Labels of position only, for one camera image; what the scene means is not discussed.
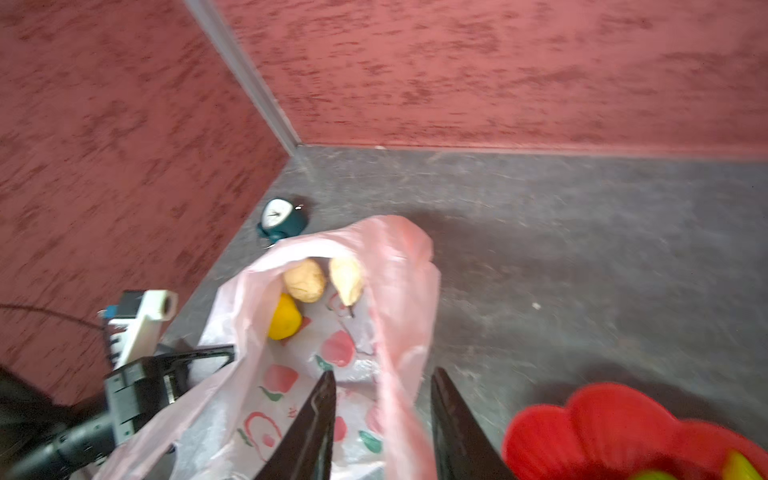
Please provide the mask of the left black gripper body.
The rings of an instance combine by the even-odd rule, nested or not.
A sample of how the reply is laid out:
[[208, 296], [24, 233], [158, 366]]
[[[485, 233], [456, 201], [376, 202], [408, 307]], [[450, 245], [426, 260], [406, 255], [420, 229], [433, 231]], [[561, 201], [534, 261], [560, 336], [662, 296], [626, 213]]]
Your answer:
[[158, 412], [180, 397], [173, 356], [142, 357], [115, 370], [104, 382], [113, 436], [125, 443]]

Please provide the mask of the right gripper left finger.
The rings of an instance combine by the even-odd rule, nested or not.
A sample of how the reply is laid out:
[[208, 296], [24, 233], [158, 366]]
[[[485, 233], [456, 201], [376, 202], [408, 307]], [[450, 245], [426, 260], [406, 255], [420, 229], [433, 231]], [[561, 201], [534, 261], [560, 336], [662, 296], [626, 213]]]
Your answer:
[[336, 381], [324, 372], [271, 458], [254, 480], [328, 480], [336, 419]]

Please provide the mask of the yellow fake lemon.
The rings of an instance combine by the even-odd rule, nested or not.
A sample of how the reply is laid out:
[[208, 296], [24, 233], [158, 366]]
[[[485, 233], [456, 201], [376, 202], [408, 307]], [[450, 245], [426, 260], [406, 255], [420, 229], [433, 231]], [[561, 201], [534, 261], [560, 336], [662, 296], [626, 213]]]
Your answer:
[[275, 341], [285, 340], [300, 330], [302, 322], [303, 315], [294, 299], [289, 294], [282, 293], [268, 328], [268, 338]]

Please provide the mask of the yellow fake banana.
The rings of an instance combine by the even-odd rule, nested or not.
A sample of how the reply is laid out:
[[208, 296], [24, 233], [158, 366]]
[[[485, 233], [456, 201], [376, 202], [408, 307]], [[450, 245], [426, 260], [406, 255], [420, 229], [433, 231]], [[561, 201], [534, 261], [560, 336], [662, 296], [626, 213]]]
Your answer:
[[721, 469], [722, 480], [764, 480], [757, 468], [736, 450], [729, 450]]

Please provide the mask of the beige fake fruit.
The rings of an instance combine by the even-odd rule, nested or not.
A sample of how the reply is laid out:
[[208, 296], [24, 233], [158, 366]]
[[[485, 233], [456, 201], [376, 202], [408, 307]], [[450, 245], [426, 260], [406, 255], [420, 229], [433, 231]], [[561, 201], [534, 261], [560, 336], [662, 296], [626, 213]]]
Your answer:
[[336, 257], [329, 261], [329, 275], [341, 302], [353, 306], [363, 291], [363, 272], [354, 257]]

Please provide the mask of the pink plastic bag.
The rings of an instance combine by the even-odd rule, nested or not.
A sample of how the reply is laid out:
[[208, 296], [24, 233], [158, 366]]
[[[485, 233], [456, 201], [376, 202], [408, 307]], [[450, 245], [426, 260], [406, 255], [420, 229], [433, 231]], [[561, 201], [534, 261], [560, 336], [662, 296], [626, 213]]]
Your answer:
[[[279, 242], [216, 293], [199, 343], [233, 346], [234, 361], [194, 364], [193, 388], [120, 446], [99, 477], [144, 479], [169, 448], [175, 479], [251, 479], [272, 459], [295, 465], [288, 431], [330, 372], [331, 477], [434, 478], [433, 447], [414, 406], [439, 299], [432, 257], [429, 236], [399, 216]], [[327, 287], [320, 300], [301, 305], [295, 335], [271, 340], [284, 273], [308, 258], [355, 259], [361, 298], [346, 309]]]

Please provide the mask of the green fake apple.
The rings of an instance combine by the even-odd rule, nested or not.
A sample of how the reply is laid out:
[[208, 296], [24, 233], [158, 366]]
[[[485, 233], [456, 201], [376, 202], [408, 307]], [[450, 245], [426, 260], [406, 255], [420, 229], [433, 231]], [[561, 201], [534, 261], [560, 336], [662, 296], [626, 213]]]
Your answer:
[[677, 478], [668, 472], [651, 469], [637, 472], [628, 480], [677, 480]]

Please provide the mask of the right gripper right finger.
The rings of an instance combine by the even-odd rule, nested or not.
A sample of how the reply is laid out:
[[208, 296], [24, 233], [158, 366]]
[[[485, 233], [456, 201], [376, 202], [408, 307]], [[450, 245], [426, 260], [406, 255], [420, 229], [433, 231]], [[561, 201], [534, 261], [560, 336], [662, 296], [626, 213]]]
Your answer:
[[438, 479], [515, 479], [441, 367], [431, 376], [430, 399]]

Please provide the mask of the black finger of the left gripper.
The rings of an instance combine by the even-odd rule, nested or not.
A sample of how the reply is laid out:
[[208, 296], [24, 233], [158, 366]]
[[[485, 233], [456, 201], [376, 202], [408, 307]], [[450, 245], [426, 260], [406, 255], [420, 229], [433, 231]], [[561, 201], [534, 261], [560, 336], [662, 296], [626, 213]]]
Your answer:
[[201, 361], [215, 360], [218, 369], [232, 363], [235, 359], [235, 347], [232, 344], [207, 346], [186, 352], [173, 352], [160, 355], [159, 372], [167, 396], [182, 396], [190, 389], [191, 367]]

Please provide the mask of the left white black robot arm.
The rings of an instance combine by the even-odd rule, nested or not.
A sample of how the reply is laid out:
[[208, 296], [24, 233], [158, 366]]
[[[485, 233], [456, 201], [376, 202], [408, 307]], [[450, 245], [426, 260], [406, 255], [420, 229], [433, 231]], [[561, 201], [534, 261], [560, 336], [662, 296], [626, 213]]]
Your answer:
[[190, 366], [235, 359], [232, 345], [147, 356], [116, 370], [103, 392], [63, 406], [1, 370], [1, 477], [66, 479], [108, 457], [190, 390]]

